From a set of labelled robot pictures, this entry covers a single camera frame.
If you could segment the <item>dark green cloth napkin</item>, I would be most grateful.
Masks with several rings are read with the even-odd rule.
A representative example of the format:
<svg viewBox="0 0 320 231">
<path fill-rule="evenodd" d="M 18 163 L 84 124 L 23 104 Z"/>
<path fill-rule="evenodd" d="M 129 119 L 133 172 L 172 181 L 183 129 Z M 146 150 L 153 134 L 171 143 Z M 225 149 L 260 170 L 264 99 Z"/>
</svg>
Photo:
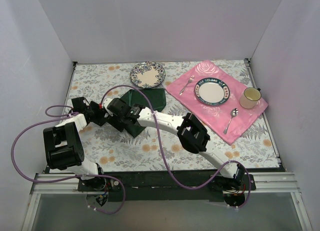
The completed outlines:
<svg viewBox="0 0 320 231">
<path fill-rule="evenodd" d="M 166 107 L 167 101 L 164 88 L 142 89 L 141 92 L 148 98 L 155 111 L 161 112 Z M 131 107 L 135 104 L 149 107 L 147 100 L 135 89 L 130 89 L 120 99 Z M 129 124 L 125 128 L 133 138 L 136 138 L 144 129 L 145 127 L 140 126 L 138 122 Z"/>
</svg>

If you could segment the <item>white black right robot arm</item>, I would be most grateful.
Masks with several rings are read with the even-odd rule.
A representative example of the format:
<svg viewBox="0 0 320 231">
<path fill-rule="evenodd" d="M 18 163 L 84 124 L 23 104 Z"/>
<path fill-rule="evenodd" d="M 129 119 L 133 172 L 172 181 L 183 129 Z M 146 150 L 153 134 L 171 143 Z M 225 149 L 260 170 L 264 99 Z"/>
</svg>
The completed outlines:
<svg viewBox="0 0 320 231">
<path fill-rule="evenodd" d="M 120 98 L 107 98 L 99 104 L 99 108 L 106 112 L 107 122 L 120 132 L 129 125 L 138 124 L 141 127 L 155 128 L 158 133 L 162 130 L 177 136 L 186 151 L 202 156 L 217 168 L 217 173 L 230 189 L 237 190 L 245 183 L 244 176 L 247 172 L 244 166 L 215 152 L 208 130 L 194 114 L 188 112 L 184 116 L 169 115 L 154 110 L 150 101 L 147 101 L 147 105 L 130 106 Z"/>
</svg>

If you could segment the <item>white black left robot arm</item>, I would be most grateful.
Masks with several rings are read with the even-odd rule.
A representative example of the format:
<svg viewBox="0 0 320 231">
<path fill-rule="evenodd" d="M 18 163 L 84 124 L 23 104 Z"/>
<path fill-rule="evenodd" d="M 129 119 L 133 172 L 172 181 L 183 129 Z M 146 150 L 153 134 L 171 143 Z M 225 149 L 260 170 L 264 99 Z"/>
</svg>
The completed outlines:
<svg viewBox="0 0 320 231">
<path fill-rule="evenodd" d="M 79 132 L 90 123 L 101 127 L 106 123 L 108 113 L 102 104 L 87 102 L 84 97 L 74 98 L 71 102 L 69 113 L 62 116 L 64 120 L 43 130 L 47 165 L 50 169 L 79 175 L 81 180 L 89 180 L 95 191 L 101 191 L 106 187 L 106 178 L 101 175 L 102 168 L 85 157 Z"/>
</svg>

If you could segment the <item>blue floral ceramic plate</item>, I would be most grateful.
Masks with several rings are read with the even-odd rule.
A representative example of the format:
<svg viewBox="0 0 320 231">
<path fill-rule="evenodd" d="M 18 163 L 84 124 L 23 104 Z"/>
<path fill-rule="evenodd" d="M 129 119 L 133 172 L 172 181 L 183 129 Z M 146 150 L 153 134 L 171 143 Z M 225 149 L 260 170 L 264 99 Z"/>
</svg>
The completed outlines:
<svg viewBox="0 0 320 231">
<path fill-rule="evenodd" d="M 166 77 L 164 67 L 154 61 L 136 64 L 130 71 L 131 82 L 139 88 L 151 89 L 159 86 Z"/>
</svg>

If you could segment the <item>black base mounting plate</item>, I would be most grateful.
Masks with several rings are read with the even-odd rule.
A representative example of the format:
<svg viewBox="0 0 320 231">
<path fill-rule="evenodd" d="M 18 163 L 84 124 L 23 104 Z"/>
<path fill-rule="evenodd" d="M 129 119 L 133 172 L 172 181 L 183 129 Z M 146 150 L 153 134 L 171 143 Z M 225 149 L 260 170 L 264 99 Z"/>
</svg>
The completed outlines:
<svg viewBox="0 0 320 231">
<path fill-rule="evenodd" d="M 188 187 L 197 187 L 206 182 L 217 170 L 177 170 L 173 175 L 180 183 Z M 223 202 L 223 191 L 214 189 L 218 185 L 218 174 L 213 181 L 197 190 L 189 190 L 179 186 L 167 171 L 132 171 L 132 172 L 110 172 L 105 175 L 115 177 L 122 181 L 125 188 L 126 201 L 178 201 L 178 200 L 209 200 L 210 202 Z M 110 188 L 108 193 L 109 202 L 120 202 L 123 200 L 121 185 L 114 189 Z M 79 192 L 91 192 L 98 194 L 93 188 L 86 187 L 79 181 Z"/>
</svg>

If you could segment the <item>silver fork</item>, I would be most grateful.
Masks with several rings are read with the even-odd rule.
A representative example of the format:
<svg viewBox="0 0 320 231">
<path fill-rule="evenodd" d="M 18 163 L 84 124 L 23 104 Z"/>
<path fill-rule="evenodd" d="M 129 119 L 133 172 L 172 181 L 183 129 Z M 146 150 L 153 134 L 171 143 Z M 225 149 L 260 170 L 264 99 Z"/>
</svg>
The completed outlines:
<svg viewBox="0 0 320 231">
<path fill-rule="evenodd" d="M 184 91 L 185 91 L 185 89 L 187 88 L 187 86 L 190 84 L 190 83 L 192 83 L 193 82 L 193 80 L 194 80 L 194 75 L 192 75 L 189 79 L 188 79 L 188 81 L 187 81 L 187 83 L 185 84 L 185 86 L 181 89 L 181 91 L 179 92 L 179 95 L 181 96 L 183 93 L 184 93 Z"/>
</svg>

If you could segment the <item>green rimmed white plate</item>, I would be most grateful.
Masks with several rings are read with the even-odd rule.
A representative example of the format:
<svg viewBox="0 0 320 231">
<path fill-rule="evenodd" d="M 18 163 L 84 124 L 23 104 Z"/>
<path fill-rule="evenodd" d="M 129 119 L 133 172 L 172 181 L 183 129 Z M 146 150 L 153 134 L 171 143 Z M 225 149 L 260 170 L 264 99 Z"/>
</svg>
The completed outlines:
<svg viewBox="0 0 320 231">
<path fill-rule="evenodd" d="M 194 87 L 195 97 L 208 106 L 220 106 L 230 97 L 228 85 L 218 78 L 206 77 L 199 80 Z"/>
</svg>

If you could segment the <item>pink rose placemat cloth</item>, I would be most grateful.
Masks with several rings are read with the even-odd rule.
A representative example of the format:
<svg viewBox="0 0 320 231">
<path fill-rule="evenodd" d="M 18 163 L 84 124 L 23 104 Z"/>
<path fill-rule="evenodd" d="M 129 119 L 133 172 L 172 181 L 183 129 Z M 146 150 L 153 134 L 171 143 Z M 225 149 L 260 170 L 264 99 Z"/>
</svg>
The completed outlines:
<svg viewBox="0 0 320 231">
<path fill-rule="evenodd" d="M 182 95 L 179 95 L 191 76 L 194 76 L 193 82 L 186 87 Z M 204 78 L 216 78 L 227 84 L 230 89 L 230 96 L 226 103 L 219 106 L 209 106 L 196 98 L 195 85 L 199 80 Z M 211 128 L 226 143 L 231 145 L 268 107 L 268 103 L 261 98 L 254 108 L 243 108 L 239 100 L 246 88 L 244 84 L 224 72 L 213 62 L 205 60 L 168 85 L 166 91 Z M 231 110 L 234 108 L 238 108 L 238 115 L 232 119 L 227 134 L 224 134 L 224 129 L 231 118 Z"/>
</svg>

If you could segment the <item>silver spoon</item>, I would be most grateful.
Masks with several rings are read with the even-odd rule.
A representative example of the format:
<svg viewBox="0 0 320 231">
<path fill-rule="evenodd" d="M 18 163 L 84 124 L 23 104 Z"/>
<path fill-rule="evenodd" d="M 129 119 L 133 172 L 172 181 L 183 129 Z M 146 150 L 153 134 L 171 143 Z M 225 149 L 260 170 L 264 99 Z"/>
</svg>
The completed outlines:
<svg viewBox="0 0 320 231">
<path fill-rule="evenodd" d="M 225 127 L 225 129 L 224 129 L 224 131 L 223 131 L 223 133 L 224 133 L 225 135 L 228 133 L 228 129 L 229 129 L 229 126 L 230 126 L 233 118 L 235 118 L 235 117 L 238 115 L 238 113 L 239 113 L 238 108 L 234 108 L 234 109 L 231 110 L 231 112 L 230 112 L 230 120 L 229 120 L 227 126 Z"/>
</svg>

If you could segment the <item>cream enamel mug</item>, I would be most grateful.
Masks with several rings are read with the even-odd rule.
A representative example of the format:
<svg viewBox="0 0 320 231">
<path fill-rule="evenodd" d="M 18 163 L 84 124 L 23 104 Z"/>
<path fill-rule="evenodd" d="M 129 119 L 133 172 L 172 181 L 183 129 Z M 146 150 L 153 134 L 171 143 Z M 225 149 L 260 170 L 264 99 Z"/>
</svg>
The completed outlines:
<svg viewBox="0 0 320 231">
<path fill-rule="evenodd" d="M 248 87 L 243 91 L 239 104 L 245 109 L 252 109 L 257 105 L 261 97 L 260 88 Z"/>
</svg>

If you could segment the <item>aluminium frame rail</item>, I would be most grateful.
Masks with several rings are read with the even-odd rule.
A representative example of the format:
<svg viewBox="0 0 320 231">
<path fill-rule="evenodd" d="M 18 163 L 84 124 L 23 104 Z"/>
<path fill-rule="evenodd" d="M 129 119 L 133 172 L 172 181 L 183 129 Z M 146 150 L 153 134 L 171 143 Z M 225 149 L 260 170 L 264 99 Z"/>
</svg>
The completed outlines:
<svg viewBox="0 0 320 231">
<path fill-rule="evenodd" d="M 302 230 L 312 230 L 312 225 L 302 201 L 301 190 L 293 172 L 253 172 L 251 175 L 253 177 L 252 183 L 255 184 L 255 190 L 253 190 L 252 193 L 291 194 Z M 74 178 L 71 173 L 35 175 L 35 179 L 40 181 L 62 179 L 66 177 L 70 177 L 71 179 L 64 180 L 61 183 L 36 183 L 32 186 L 26 215 L 21 228 L 23 231 L 32 230 L 42 194 L 98 194 L 98 192 L 89 189 L 78 190 L 78 188 L 82 187 L 82 184 L 80 184 L 78 179 Z"/>
</svg>

